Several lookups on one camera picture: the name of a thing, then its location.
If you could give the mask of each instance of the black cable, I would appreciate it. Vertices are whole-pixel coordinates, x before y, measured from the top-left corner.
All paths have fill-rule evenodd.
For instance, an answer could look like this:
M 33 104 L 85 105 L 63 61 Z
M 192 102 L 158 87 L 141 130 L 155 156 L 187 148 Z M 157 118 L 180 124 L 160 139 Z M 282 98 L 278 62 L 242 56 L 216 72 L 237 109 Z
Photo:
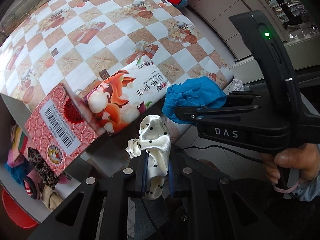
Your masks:
M 146 207 L 146 204 L 144 203 L 144 201 L 143 201 L 142 198 L 141 198 L 140 200 L 141 200 L 142 205 L 143 205 L 143 207 L 144 207 L 144 209 L 145 209 L 145 211 L 146 211 L 146 214 L 147 214 L 147 216 L 148 216 L 148 219 L 150 220 L 151 224 L 153 225 L 153 227 L 154 227 L 154 228 L 156 229 L 156 231 L 158 232 L 159 238 L 160 238 L 161 240 L 163 240 L 164 237 L 162 236 L 159 228 L 158 228 L 158 227 L 156 226 L 156 224 L 153 222 L 153 220 L 152 220 L 152 218 L 151 218 L 151 216 L 150 216 L 150 214 L 149 214 L 149 212 L 148 212 L 148 209 L 147 209 L 147 207 Z
M 226 147 L 223 147 L 223 146 L 220 146 L 220 145 L 214 145 L 214 144 L 209 145 L 209 146 L 204 147 L 204 148 L 197 147 L 197 146 L 190 146 L 190 147 L 183 148 L 183 149 L 178 148 L 177 150 L 186 150 L 186 149 L 190 149 L 190 148 L 196 148 L 196 149 L 199 149 L 199 150 L 205 150 L 205 149 L 208 149 L 208 148 L 210 148 L 210 147 L 217 147 L 217 148 L 221 148 L 221 149 L 224 149 L 224 150 L 228 150 L 228 151 L 230 151 L 230 152 L 232 152 L 232 153 L 234 153 L 234 154 L 237 154 L 237 155 L 239 155 L 239 156 L 241 156 L 241 157 L 243 157 L 243 158 L 245 158 L 245 159 L 247 159 L 247 160 L 249 160 L 249 161 L 253 161 L 253 162 L 257 162 L 257 163 L 263 163 L 262 160 L 255 159 L 255 158 L 246 156 L 246 155 L 244 155 L 244 154 L 242 154 L 242 153 L 240 153 L 240 152 L 231 150 L 231 149 L 229 149 L 229 148 L 226 148 Z M 284 185 L 285 189 L 288 189 L 288 185 L 287 185 L 287 183 L 284 181 L 284 176 L 283 176 L 283 174 L 282 174 L 282 169 L 279 169 L 279 170 L 280 170 L 281 182 L 282 182 L 282 184 Z M 292 192 L 290 192 L 289 195 L 290 195 L 293 199 L 297 199 L 297 197 L 296 197 Z
M 217 147 L 217 148 L 221 148 L 221 149 L 224 149 L 224 150 L 228 150 L 228 151 L 230 151 L 230 152 L 232 152 L 232 153 L 235 153 L 235 154 L 237 154 L 237 155 L 239 155 L 239 156 L 241 156 L 241 157 L 243 157 L 243 158 L 245 158 L 245 159 L 247 159 L 247 160 L 249 160 L 249 161 L 253 161 L 253 162 L 257 162 L 257 163 L 263 163 L 262 160 L 255 159 L 255 158 L 246 156 L 246 155 L 244 155 L 244 154 L 242 154 L 242 153 L 240 153 L 240 152 L 231 150 L 231 149 L 229 149 L 229 148 L 226 148 L 226 147 L 223 147 L 223 146 L 220 146 L 220 145 L 214 145 L 214 144 L 209 145 L 209 146 L 204 147 L 204 148 L 197 147 L 197 146 L 190 146 L 190 147 L 183 148 L 183 149 L 178 149 L 178 150 L 186 150 L 186 149 L 190 149 L 190 148 L 196 148 L 196 149 L 199 149 L 199 150 L 205 150 L 205 149 L 208 149 L 208 148 L 210 148 L 210 147 Z

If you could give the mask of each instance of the table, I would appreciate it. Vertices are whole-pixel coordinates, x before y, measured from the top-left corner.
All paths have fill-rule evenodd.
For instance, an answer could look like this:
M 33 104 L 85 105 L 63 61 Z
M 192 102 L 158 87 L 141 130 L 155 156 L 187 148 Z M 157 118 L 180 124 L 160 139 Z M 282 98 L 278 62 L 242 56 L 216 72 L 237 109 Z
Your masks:
M 51 0 L 0 48 L 0 91 L 33 111 L 59 82 L 83 97 L 141 55 L 173 84 L 233 73 L 209 41 L 166 0 Z M 179 138 L 189 125 L 167 120 Z

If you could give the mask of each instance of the barcode label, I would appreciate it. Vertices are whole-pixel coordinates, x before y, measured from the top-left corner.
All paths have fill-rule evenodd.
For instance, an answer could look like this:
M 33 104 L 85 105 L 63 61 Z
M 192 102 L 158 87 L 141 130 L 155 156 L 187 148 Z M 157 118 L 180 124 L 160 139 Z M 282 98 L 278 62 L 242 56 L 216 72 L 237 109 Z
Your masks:
M 51 99 L 42 106 L 40 114 L 63 151 L 67 155 L 73 153 L 80 145 L 80 141 L 68 127 Z

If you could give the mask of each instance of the metal bolt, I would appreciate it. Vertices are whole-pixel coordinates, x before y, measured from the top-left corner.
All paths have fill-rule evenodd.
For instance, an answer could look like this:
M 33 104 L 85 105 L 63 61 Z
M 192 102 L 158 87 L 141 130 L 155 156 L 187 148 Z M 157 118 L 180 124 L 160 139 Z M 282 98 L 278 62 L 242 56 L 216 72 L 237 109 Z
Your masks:
M 192 169 L 191 168 L 189 168 L 189 167 L 185 167 L 185 168 L 183 168 L 183 170 L 182 170 L 185 174 L 190 174 L 190 173 L 192 173 Z
M 85 180 L 85 182 L 89 185 L 95 183 L 96 179 L 94 177 L 89 177 Z
M 230 182 L 230 179 L 226 178 L 226 177 L 222 177 L 220 178 L 220 182 L 223 184 L 223 185 L 226 185 Z
M 131 168 L 125 168 L 124 170 L 123 170 L 123 173 L 124 174 L 131 174 L 131 173 L 133 173 L 133 169 L 131 169 Z

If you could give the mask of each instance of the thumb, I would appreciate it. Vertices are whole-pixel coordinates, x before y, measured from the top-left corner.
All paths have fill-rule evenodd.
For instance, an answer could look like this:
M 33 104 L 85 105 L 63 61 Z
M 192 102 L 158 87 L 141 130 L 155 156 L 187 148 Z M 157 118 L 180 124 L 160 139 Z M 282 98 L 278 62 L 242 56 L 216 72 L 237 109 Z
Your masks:
M 308 166 L 303 151 L 297 148 L 285 149 L 275 157 L 275 163 L 283 168 L 305 169 Z

